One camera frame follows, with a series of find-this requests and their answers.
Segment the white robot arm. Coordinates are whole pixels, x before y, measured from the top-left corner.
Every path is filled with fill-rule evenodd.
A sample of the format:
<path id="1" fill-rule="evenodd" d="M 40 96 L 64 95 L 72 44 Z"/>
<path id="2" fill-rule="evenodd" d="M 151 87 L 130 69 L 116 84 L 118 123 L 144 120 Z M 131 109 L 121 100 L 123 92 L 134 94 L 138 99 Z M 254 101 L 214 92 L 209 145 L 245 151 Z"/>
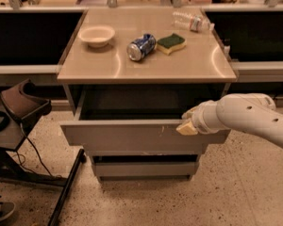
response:
<path id="1" fill-rule="evenodd" d="M 283 114 L 275 110 L 275 102 L 266 94 L 228 94 L 186 111 L 176 131 L 194 136 L 231 129 L 262 137 L 283 149 Z"/>

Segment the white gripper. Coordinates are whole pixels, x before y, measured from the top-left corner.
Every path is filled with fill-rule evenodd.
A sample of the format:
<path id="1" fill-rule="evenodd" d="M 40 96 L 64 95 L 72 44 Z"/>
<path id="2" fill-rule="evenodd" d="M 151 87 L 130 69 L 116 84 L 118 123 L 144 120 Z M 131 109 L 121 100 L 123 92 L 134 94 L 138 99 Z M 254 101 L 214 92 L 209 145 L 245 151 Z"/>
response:
<path id="1" fill-rule="evenodd" d="M 227 127 L 219 120 L 216 109 L 217 103 L 214 101 L 206 101 L 190 108 L 182 114 L 181 118 L 183 120 L 191 118 L 192 122 L 184 121 L 177 126 L 176 131 L 183 136 L 193 136 L 198 132 L 207 135 L 227 130 Z"/>

